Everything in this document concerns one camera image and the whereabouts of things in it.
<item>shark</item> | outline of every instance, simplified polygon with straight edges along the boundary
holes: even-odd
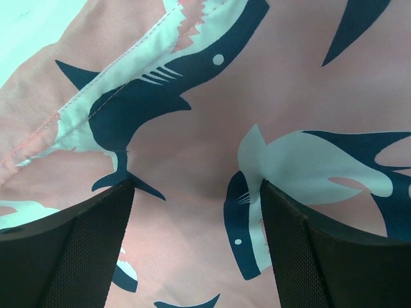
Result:
[[[196,306],[184,306],[183,307],[183,306],[167,304],[164,302],[155,302],[154,306],[156,306],[156,308],[214,308],[219,298],[220,298],[220,295],[217,295],[212,300],[206,303],[200,304],[200,305],[196,305]]]
[[[265,0],[239,0],[237,3],[226,1],[232,9],[224,3],[215,8],[215,10],[223,10],[231,18],[237,15],[235,22],[226,31],[224,26],[214,27],[213,21],[207,19],[211,18],[214,12],[210,10],[208,3],[213,1],[205,1],[204,22],[197,26],[200,33],[205,33],[204,42],[193,39],[193,44],[188,47],[188,50],[195,50],[196,44],[206,46],[205,48],[190,54],[184,50],[176,52],[175,54],[180,56],[103,93],[92,104],[87,122],[92,134],[89,140],[92,139],[98,147],[91,147],[91,150],[99,149],[111,156],[115,169],[113,173],[97,180],[92,186],[92,191],[131,179],[135,188],[162,200],[166,199],[161,192],[127,169],[127,147],[132,137],[148,121],[171,112],[191,110],[190,104],[181,98],[181,94],[219,75],[242,51],[268,11]],[[210,37],[219,38],[212,44],[208,44]],[[58,60],[56,63],[78,90],[82,90],[101,73],[81,69]],[[59,146],[55,147],[55,150],[61,150]],[[50,151],[46,150],[36,157],[29,158],[27,162],[44,157]]]
[[[375,158],[411,132],[343,134],[297,131],[267,144],[254,126],[238,150],[240,170],[231,178],[223,205],[227,237],[245,280],[271,266],[264,235],[259,188],[268,180],[298,202],[310,206],[348,200],[361,189],[330,178],[349,178],[364,185],[379,208],[387,235],[411,240],[411,177],[381,166]]]
[[[45,207],[43,204],[32,200],[0,200],[0,207],[11,207],[15,210],[14,213],[0,216],[0,234],[6,234],[9,229],[60,212],[58,209]],[[126,253],[123,247],[121,247],[121,253]],[[125,291],[137,291],[138,279],[136,271],[130,263],[122,261],[120,258],[117,260],[112,281]]]
[[[348,0],[322,66],[333,61],[363,35],[385,11],[390,2],[391,0]]]

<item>navy blue shark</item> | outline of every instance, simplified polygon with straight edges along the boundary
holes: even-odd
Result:
[[[367,31],[390,2],[391,0],[348,0],[340,25],[322,66],[334,60]]]
[[[180,95],[220,74],[245,47],[267,11],[265,0],[249,1],[231,29],[214,44],[199,53],[169,62],[165,65],[166,69],[157,68],[161,74],[145,74],[143,78],[146,81],[133,80],[104,93],[94,102],[89,113],[93,115],[89,119],[92,134],[102,148],[116,154],[118,168],[114,173],[99,179],[93,185],[93,191],[116,185],[128,178],[134,181],[136,188],[165,200],[158,190],[128,172],[128,144],[138,128],[146,122],[170,112],[191,110]],[[62,62],[57,64],[79,90],[98,74]]]
[[[411,132],[361,133],[356,135],[320,131],[306,131],[305,133],[329,141],[362,164],[380,171],[390,178],[394,187],[391,196],[384,198],[371,195],[381,211],[387,235],[411,241],[411,199],[408,191],[411,177],[395,172],[411,167],[381,166],[375,161],[379,152],[391,144],[411,136]]]
[[[113,283],[121,289],[135,293],[138,281],[128,276],[117,264],[112,278]]]
[[[154,306],[156,306],[157,308],[214,308],[215,305],[217,304],[219,297],[220,295],[217,295],[209,302],[206,302],[204,304],[200,304],[197,306],[181,307],[181,306],[174,306],[174,305],[166,304],[164,302],[155,302]]]
[[[234,258],[245,280],[261,274],[249,232],[250,193],[244,174],[238,171],[227,188],[224,202],[224,224]]]

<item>shark tail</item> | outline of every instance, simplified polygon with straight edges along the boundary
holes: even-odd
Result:
[[[152,194],[153,196],[166,201],[166,198],[162,195],[161,192],[159,192],[157,189],[154,189],[153,187],[151,187],[144,181],[140,180],[138,177],[136,177],[135,175],[133,175],[132,173],[128,171],[127,171],[127,178],[133,181],[135,188],[145,191],[148,194]]]
[[[121,183],[122,181],[125,181],[126,179],[133,181],[135,188],[145,191],[148,194],[152,194],[153,196],[166,201],[166,198],[161,194],[161,192],[149,186],[147,183],[140,180],[138,177],[136,177],[128,171],[126,176],[124,176],[124,173],[115,172],[111,173],[110,175],[106,175],[103,178],[100,178],[96,183],[94,183],[94,185],[91,188],[91,191],[96,191],[99,188],[114,186],[118,183]]]
[[[138,281],[130,277],[118,264],[114,270],[112,281],[123,290],[133,293],[137,291]]]

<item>pink fabric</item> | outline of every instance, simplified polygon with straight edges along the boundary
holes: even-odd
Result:
[[[202,35],[193,26],[203,22],[203,1],[181,3],[187,19],[171,52],[196,44],[191,38]],[[192,110],[145,123],[129,144],[128,170],[161,191],[166,201],[136,191],[119,259],[137,272],[137,292],[113,284],[106,307],[153,307],[156,301],[185,307],[220,294],[215,307],[279,308],[272,268],[243,279],[224,227],[227,185],[239,170],[243,138],[255,124],[267,144],[301,130],[411,130],[411,3],[391,3],[325,67],[322,61],[346,2],[267,3],[268,13],[233,63],[181,95]],[[57,111],[78,92],[55,60],[101,72],[166,14],[160,0],[89,0],[56,44],[16,70],[0,90],[0,199],[32,200],[61,210],[101,191],[91,192],[93,183],[113,171],[102,152],[60,150],[17,166],[54,143]],[[389,146],[376,161],[411,166],[410,142]],[[329,180],[362,192],[310,206],[387,235],[369,188],[352,178]],[[11,212],[0,205],[0,215]]]

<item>stitching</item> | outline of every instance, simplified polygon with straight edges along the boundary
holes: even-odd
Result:
[[[88,90],[90,87],[92,87],[98,80],[100,80],[102,77],[104,77],[107,72],[110,71],[110,69],[115,66],[122,58],[124,58],[125,56],[127,56],[129,53],[131,53],[135,48],[139,47],[143,42],[145,42],[152,34],[153,32],[179,7],[179,5],[177,4],[171,11],[169,11],[167,14],[165,14],[161,20],[157,23],[157,25],[155,27],[153,27],[146,35],[145,38],[143,38],[142,40],[140,40],[136,45],[134,45],[133,47],[131,47],[129,50],[127,50],[125,53],[123,53],[119,58],[115,59],[107,68],[106,70],[100,74],[99,76],[97,76],[95,79],[93,79],[92,82],[90,82],[88,85],[86,85],[81,91],[79,91],[76,94],[76,97],[74,98],[74,100],[68,102],[67,104],[65,104],[61,109],[60,112],[63,112],[65,109],[67,109],[68,107],[70,107],[74,102],[76,102],[81,96],[82,94]],[[27,146],[29,143],[31,143],[31,141],[33,141],[34,139],[36,139],[44,130],[46,130],[50,125],[52,125],[57,119],[58,116],[60,115],[60,112],[57,112],[51,119],[47,120],[39,129],[37,129],[35,132],[33,132],[29,137],[27,137],[26,140],[22,141],[20,143],[20,145],[18,145],[13,151],[11,151],[1,162],[0,162],[0,167],[3,167],[5,163],[7,163],[11,158],[13,158],[16,153],[24,148],[25,146]]]
[[[210,11],[209,13],[201,16],[201,19],[198,20],[192,27],[190,27],[190,29],[188,29],[181,37],[179,37],[177,39],[177,41],[173,42],[172,44],[176,44],[179,40],[181,40],[182,38],[184,38],[195,26],[197,26],[200,21],[204,18],[207,17],[209,15],[211,15],[213,12],[215,12],[217,9],[221,8],[223,5],[225,5],[227,1],[222,2],[219,6],[216,6],[212,11]],[[168,12],[166,15],[164,15],[162,17],[162,19],[157,23],[156,27],[153,27],[149,33],[147,33],[147,36],[142,39],[140,42],[138,42],[135,46],[131,47],[126,53],[122,54],[119,58],[117,58],[115,61],[113,61],[105,70],[105,72],[101,75],[99,75],[97,78],[95,78],[92,82],[90,82],[86,87],[84,87],[78,94],[77,97],[72,100],[71,102],[69,102],[68,104],[64,105],[61,109],[60,112],[65,110],[68,106],[70,106],[71,104],[73,104],[79,97],[80,94],[83,93],[86,89],[89,89],[90,87],[92,87],[94,85],[94,83],[96,83],[101,77],[103,77],[109,70],[111,67],[113,67],[114,65],[117,64],[117,62],[119,62],[124,56],[128,55],[129,53],[131,53],[135,48],[137,48],[139,45],[141,45],[145,40],[147,40],[150,35],[152,35],[152,33],[166,20],[166,18],[168,16],[170,16],[170,14],[172,12],[174,12],[177,8],[179,7],[179,5],[177,4],[170,12]],[[154,59],[152,62],[150,62],[147,66],[153,64],[155,61],[157,61],[160,57],[164,56],[164,53],[159,55],[156,59]],[[59,138],[58,140],[56,140],[54,143],[56,142],[60,142],[62,139],[64,139],[65,137],[67,137],[68,135],[70,135],[71,133],[73,133],[77,128],[79,128],[81,125],[83,125],[86,121],[88,121],[91,117],[95,116],[98,111],[100,111],[115,95],[117,95],[119,92],[121,92],[124,87],[129,84],[132,80],[126,82],[124,85],[122,85],[115,93],[113,93],[113,95],[111,95],[111,97],[109,97],[106,102],[104,102],[101,107],[99,109],[97,109],[92,115],[90,115],[88,118],[86,118],[84,121],[82,121],[79,125],[77,125],[76,127],[74,127],[71,131],[67,132],[65,135],[61,136],[61,138]],[[0,167],[3,167],[5,163],[7,163],[11,158],[13,158],[16,153],[18,152],[19,149],[27,146],[30,141],[33,141],[34,139],[36,139],[47,127],[49,127],[51,124],[53,124],[57,118],[59,116],[59,112],[57,112],[50,120],[48,120],[46,123],[44,123],[38,130],[36,130],[35,132],[33,132],[25,141],[23,141],[20,145],[18,145],[18,147],[16,147],[13,151],[10,152],[10,154],[5,157],[3,159],[2,162],[0,162]],[[2,184],[0,184],[0,187],[2,187],[5,183],[7,182],[4,181]]]

